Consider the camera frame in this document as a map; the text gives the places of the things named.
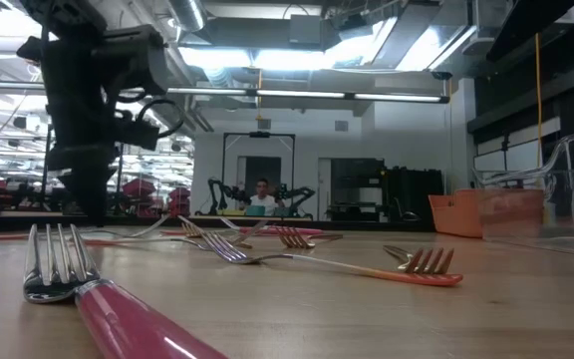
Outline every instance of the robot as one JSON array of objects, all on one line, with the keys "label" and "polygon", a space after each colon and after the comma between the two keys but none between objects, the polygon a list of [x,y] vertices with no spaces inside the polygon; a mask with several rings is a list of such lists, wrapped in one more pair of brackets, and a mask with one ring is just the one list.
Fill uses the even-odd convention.
[{"label": "robot", "polygon": [[[218,215],[219,210],[227,209],[227,201],[225,200],[226,197],[246,204],[251,203],[249,195],[245,193],[244,190],[239,189],[237,186],[225,185],[219,179],[209,179],[207,181],[207,185],[209,185],[209,193],[211,195],[211,207],[209,208],[209,215]],[[216,194],[214,192],[215,186],[218,186],[218,190],[220,190],[219,200],[216,199]],[[274,196],[276,199],[290,199],[302,195],[300,199],[291,203],[287,208],[284,208],[284,210],[282,210],[279,215],[298,216],[298,208],[300,207],[300,204],[311,198],[314,194],[316,194],[316,192],[307,186],[287,189],[287,184],[282,183],[280,184],[280,188],[272,193],[272,196]],[[203,213],[200,211],[197,211],[195,214],[203,215]],[[310,213],[305,213],[304,216],[313,219],[313,215]]]},{"label": "robot", "polygon": [[[133,118],[117,103],[133,103],[167,92],[167,65],[160,34],[151,25],[108,30],[103,16],[87,0],[20,0],[28,15],[43,26],[41,38],[30,37],[17,55],[40,64],[47,112],[56,143],[46,157],[50,171],[69,170],[59,177],[82,211],[103,224],[107,208],[109,165],[119,155],[117,143],[155,150],[158,139],[175,133],[179,120],[166,132],[144,121],[156,104],[149,102]],[[49,41],[52,32],[59,40]],[[122,90],[143,88],[135,97]]]}]

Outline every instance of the glass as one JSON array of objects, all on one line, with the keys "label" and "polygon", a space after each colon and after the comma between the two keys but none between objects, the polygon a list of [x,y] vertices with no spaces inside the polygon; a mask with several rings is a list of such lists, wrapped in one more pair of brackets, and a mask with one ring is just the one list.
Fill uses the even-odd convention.
[{"label": "glass", "polygon": [[574,253],[574,135],[539,169],[475,175],[484,239]]}]

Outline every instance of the man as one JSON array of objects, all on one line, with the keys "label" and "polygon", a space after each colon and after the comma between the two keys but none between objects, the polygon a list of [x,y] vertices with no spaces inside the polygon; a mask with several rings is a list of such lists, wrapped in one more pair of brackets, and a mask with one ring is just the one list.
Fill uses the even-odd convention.
[{"label": "man", "polygon": [[283,201],[269,195],[269,181],[267,179],[259,179],[256,182],[256,195],[250,198],[251,205],[260,205],[265,207],[265,215],[274,215],[274,210],[277,206],[285,206]]}]

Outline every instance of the wooden table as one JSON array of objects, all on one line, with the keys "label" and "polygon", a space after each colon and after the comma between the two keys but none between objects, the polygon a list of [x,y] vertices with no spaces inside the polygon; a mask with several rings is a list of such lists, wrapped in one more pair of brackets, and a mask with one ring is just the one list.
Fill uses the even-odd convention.
[{"label": "wooden table", "polygon": [[[429,233],[347,232],[312,255],[392,268],[381,247],[454,247],[459,287],[228,264],[183,243],[92,248],[106,278],[232,358],[573,358],[574,255]],[[282,250],[253,238],[255,251]],[[74,304],[21,294],[24,242],[0,242],[0,358],[98,358]]]}]

